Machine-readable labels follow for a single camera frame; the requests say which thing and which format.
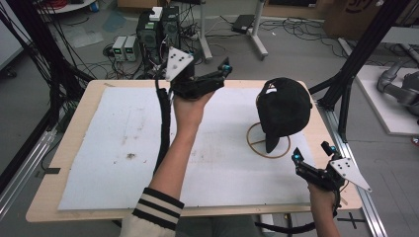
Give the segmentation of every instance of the striped sleeve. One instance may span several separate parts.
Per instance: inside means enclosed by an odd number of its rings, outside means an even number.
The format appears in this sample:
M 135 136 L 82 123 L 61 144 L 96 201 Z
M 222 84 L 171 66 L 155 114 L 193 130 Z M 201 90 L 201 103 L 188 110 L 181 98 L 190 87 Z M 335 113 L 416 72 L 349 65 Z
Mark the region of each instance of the striped sleeve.
M 145 188 L 135 210 L 124 218 L 121 236 L 174 236 L 183 207 L 177 199 Z

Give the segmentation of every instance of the baseball cap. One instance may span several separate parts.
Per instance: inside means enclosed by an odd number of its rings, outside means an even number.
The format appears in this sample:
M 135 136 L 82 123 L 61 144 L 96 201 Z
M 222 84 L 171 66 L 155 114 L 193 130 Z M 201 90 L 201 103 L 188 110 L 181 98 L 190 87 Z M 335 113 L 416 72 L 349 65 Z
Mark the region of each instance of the baseball cap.
M 308 92 L 301 84 L 281 77 L 265 83 L 256 100 L 256 107 L 262 130 L 266 134 L 266 152 L 271 153 L 281 137 L 305 128 L 310 119 L 312 104 Z

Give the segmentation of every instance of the hand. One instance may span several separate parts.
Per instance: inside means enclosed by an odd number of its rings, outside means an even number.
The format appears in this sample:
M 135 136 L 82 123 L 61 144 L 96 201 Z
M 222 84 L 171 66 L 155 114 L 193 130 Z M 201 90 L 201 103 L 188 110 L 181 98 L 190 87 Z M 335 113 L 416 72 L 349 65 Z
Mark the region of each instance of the hand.
M 197 131 L 204 116 L 204 107 L 214 92 L 205 94 L 197 100 L 186 100 L 175 97 L 174 108 L 177 122 L 177 132 Z
M 329 212 L 332 214 L 333 205 L 335 204 L 333 192 L 324 191 L 312 183 L 308 183 L 308 189 L 310 190 L 311 211 Z

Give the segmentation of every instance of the gray floor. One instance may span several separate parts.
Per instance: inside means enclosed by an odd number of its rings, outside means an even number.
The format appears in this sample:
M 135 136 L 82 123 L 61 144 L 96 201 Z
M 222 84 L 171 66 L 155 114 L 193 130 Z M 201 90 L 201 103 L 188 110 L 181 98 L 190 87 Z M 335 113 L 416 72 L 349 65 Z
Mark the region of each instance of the gray floor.
M 135 33 L 136 20 L 121 20 L 115 10 L 103 10 L 91 14 L 80 10 L 60 16 L 61 24 L 71 25 L 85 19 L 87 22 L 77 25 L 86 32 L 101 32 L 104 41 L 77 48 L 76 51 L 85 63 L 106 61 L 103 48 L 112 43 L 116 36 L 127 36 Z M 226 17 L 230 22 L 234 17 Z M 116 27 L 109 27 L 109 21 L 117 22 Z M 221 18 L 207 20 L 208 29 Z M 214 29 L 228 29 L 226 23 L 217 24 Z M 231 34 L 229 30 L 213 31 L 213 35 Z M 283 28 L 271 31 L 261 29 L 259 36 L 269 52 L 261 61 L 255 47 L 246 36 L 234 38 L 208 38 L 213 54 L 210 63 L 196 67 L 196 74 L 212 72 L 228 56 L 233 72 L 229 79 L 268 80 L 276 77 L 290 77 L 305 82 L 308 87 L 335 75 L 345 63 L 344 57 L 336 56 L 331 46 L 320 40 L 303 40 L 290 35 Z M 335 53 L 341 55 L 342 49 L 333 40 Z M 372 56 L 374 61 L 382 64 L 397 60 L 383 45 Z M 30 59 L 24 54 L 12 65 L 18 72 L 16 78 L 4 75 L 0 78 L 0 171 L 3 171 L 16 152 L 25 142 L 48 108 L 48 88 Z M 109 65 L 94 67 L 92 71 L 98 78 L 105 78 Z M 415 63 L 406 64 L 416 67 Z M 322 97 L 323 92 L 313 95 L 314 99 Z M 372 197 L 388 236 L 418 236 L 419 233 L 419 188 L 415 185 L 419 168 L 419 148 L 414 146 L 409 136 L 395 136 L 385 133 L 365 95 L 357 83 L 353 85 L 348 117 L 348 140 L 352 152 L 360 166 L 361 172 L 373 188 Z M 53 152 L 45 159 L 45 164 Z M 118 236 L 119 227 L 111 221 L 83 221 L 61 223 L 29 223 L 25 219 L 28 207 L 42 179 L 36 177 L 37 169 L 6 216 L 0 222 L 1 236 Z M 364 219 L 361 211 L 351 211 L 356 219 Z M 349 212 L 339 212 L 338 218 L 349 218 Z M 293 214 L 293 225 L 310 222 L 310 214 Z M 285 225 L 281 214 L 274 215 L 276 224 Z M 337 221 L 342 236 L 370 236 L 368 226 L 363 222 L 353 223 Z M 315 236 L 314 232 L 300 236 Z

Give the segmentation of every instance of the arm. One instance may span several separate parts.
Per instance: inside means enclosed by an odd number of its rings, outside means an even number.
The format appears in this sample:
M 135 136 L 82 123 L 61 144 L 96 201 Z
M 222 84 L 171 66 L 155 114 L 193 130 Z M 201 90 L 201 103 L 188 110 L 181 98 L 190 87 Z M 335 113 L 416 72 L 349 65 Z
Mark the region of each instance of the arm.
M 179 199 L 189 156 L 203 119 L 204 107 L 212 94 L 206 94 L 196 101 L 175 98 L 177 133 L 150 183 L 150 188 Z
M 332 192 L 323 191 L 311 183 L 308 183 L 308 189 L 310 190 L 311 213 L 314 219 L 317 236 L 340 236 L 339 230 L 333 220 L 334 194 Z
M 121 237 L 175 236 L 184 206 L 179 197 L 189 156 L 212 94 L 195 101 L 175 97 L 176 136 L 135 210 L 124 218 Z

